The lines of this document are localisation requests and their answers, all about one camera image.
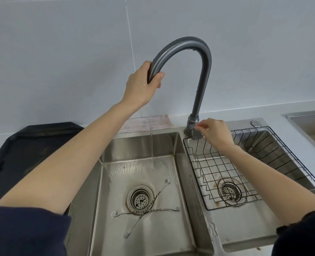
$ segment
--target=black wire dish rack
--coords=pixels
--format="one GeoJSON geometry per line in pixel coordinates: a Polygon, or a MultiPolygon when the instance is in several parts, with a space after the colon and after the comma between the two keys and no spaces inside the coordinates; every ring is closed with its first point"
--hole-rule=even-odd
{"type": "MultiPolygon", "coordinates": [[[[270,127],[235,130],[231,134],[234,143],[245,152],[306,189],[315,189],[315,177],[270,127]]],[[[207,210],[241,206],[262,199],[231,161],[220,155],[206,138],[186,138],[184,144],[207,210]]]]}

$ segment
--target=person's left arm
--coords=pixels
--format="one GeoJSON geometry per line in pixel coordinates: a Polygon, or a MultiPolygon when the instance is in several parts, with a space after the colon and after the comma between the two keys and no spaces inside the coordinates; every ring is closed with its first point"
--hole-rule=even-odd
{"type": "Polygon", "coordinates": [[[160,88],[163,72],[147,84],[150,64],[144,62],[130,75],[121,102],[33,169],[1,198],[0,206],[40,207],[63,214],[125,121],[147,104],[160,88]]]}

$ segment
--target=sink drain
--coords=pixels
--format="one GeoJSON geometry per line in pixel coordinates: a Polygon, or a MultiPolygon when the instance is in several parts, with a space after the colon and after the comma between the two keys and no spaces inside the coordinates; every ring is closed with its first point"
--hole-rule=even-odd
{"type": "Polygon", "coordinates": [[[218,183],[219,195],[229,205],[238,205],[246,200],[246,189],[242,183],[233,179],[225,178],[218,183]]]}
{"type": "Polygon", "coordinates": [[[128,209],[133,214],[138,214],[142,211],[149,210],[153,205],[150,202],[154,198],[154,193],[151,188],[146,185],[138,185],[132,188],[127,196],[128,209]]]}

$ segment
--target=black sleeve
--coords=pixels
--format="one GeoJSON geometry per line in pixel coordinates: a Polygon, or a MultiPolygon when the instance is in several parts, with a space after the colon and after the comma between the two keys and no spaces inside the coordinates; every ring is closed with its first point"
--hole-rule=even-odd
{"type": "Polygon", "coordinates": [[[272,256],[315,255],[315,211],[298,223],[278,228],[272,256]]]}
{"type": "Polygon", "coordinates": [[[70,223],[45,209],[0,206],[0,255],[64,256],[70,223]]]}

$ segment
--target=gooseneck faucet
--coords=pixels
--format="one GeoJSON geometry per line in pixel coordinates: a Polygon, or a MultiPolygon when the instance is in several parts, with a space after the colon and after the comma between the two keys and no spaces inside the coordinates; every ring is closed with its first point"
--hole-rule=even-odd
{"type": "Polygon", "coordinates": [[[210,75],[212,57],[211,52],[207,44],[196,37],[183,37],[174,40],[165,46],[158,55],[154,58],[148,71],[148,83],[151,82],[153,77],[160,72],[163,65],[176,53],[185,49],[192,49],[197,51],[202,59],[203,67],[200,73],[200,79],[198,83],[197,93],[195,95],[194,105],[192,113],[187,120],[187,126],[185,128],[185,134],[190,136],[193,140],[202,138],[202,134],[196,131],[194,127],[199,122],[199,110],[205,93],[207,80],[210,75]]]}

